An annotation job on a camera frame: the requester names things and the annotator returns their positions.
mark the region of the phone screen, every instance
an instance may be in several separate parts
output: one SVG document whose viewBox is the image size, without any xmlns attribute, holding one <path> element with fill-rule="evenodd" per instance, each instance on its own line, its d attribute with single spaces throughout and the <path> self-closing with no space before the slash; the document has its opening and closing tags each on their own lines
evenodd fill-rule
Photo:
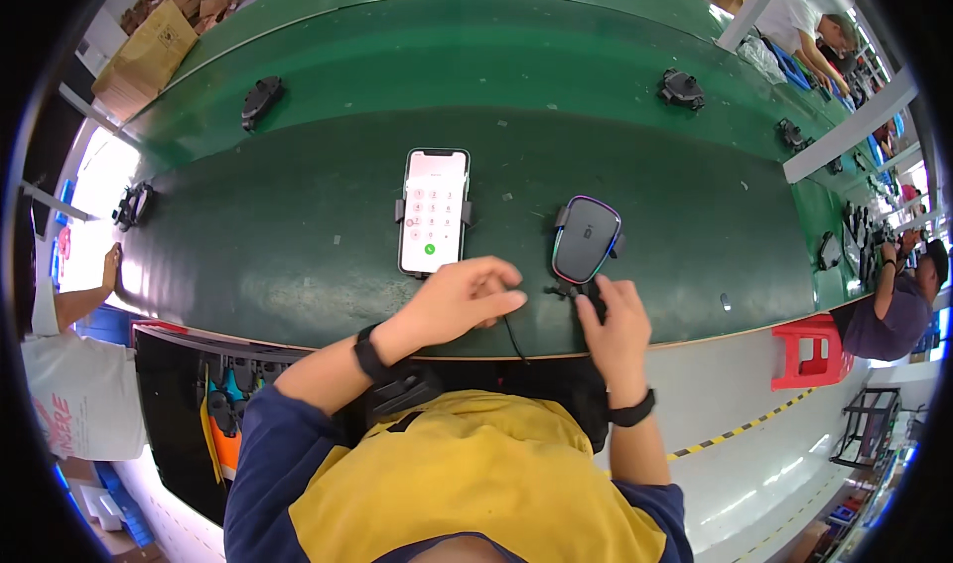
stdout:
<svg viewBox="0 0 953 563">
<path fill-rule="evenodd" d="M 404 183 L 400 269 L 433 273 L 460 255 L 460 211 L 466 191 L 464 151 L 412 151 Z"/>
</svg>

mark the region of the orange component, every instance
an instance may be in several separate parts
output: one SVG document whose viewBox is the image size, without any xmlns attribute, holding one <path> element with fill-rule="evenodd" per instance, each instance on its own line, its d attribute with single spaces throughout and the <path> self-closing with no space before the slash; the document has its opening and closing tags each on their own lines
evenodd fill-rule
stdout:
<svg viewBox="0 0 953 563">
<path fill-rule="evenodd" d="M 238 469 L 238 448 L 241 447 L 241 432 L 234 437 L 226 437 L 214 420 L 211 422 L 211 438 L 215 441 L 218 462 L 232 470 Z"/>
</svg>

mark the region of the yellow floor stripe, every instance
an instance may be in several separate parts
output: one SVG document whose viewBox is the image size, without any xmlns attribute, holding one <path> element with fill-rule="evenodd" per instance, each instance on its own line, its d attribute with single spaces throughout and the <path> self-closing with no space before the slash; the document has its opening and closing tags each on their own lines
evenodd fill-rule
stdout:
<svg viewBox="0 0 953 563">
<path fill-rule="evenodd" d="M 730 439 L 732 437 L 736 437 L 742 434 L 743 432 L 745 432 L 745 430 L 754 428 L 755 426 L 761 424 L 762 422 L 765 422 L 771 418 L 774 418 L 776 414 L 780 414 L 784 412 L 785 410 L 787 410 L 788 408 L 790 408 L 797 402 L 804 400 L 805 397 L 807 397 L 808 395 L 810 395 L 816 390 L 817 388 L 811 388 L 809 390 L 806 390 L 801 395 L 791 398 L 790 400 L 788 400 L 788 402 L 781 404 L 777 408 L 770 411 L 768 414 L 764 414 L 763 416 L 758 416 L 756 419 L 752 420 L 751 422 L 746 423 L 745 425 L 742 425 L 742 426 L 737 426 L 733 430 L 730 430 L 729 432 L 725 432 L 707 441 L 702 441 L 701 443 L 698 443 L 697 445 L 686 447 L 683 450 L 677 450 L 677 451 L 673 451 L 672 453 L 668 453 L 665 459 L 667 459 L 668 461 L 676 460 L 676 459 L 679 459 L 680 457 L 685 457 L 689 453 L 698 453 L 699 451 L 705 448 L 709 448 L 709 447 L 712 447 L 713 445 L 718 445 L 719 443 L 723 443 L 727 439 Z"/>
</svg>

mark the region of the black cable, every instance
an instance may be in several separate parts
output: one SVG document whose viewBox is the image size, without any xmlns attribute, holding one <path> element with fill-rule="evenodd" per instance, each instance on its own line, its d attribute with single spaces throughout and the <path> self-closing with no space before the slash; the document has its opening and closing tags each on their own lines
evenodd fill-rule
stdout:
<svg viewBox="0 0 953 563">
<path fill-rule="evenodd" d="M 525 364 L 530 364 L 530 361 L 526 360 L 526 357 L 523 356 L 522 350 L 519 349 L 519 344 L 517 344 L 517 336 L 513 334 L 513 328 L 510 327 L 510 320 L 506 318 L 506 315 L 503 315 L 503 322 L 506 323 L 506 331 L 510 332 L 510 341 L 513 342 L 513 350 L 517 351 L 519 359 Z"/>
</svg>

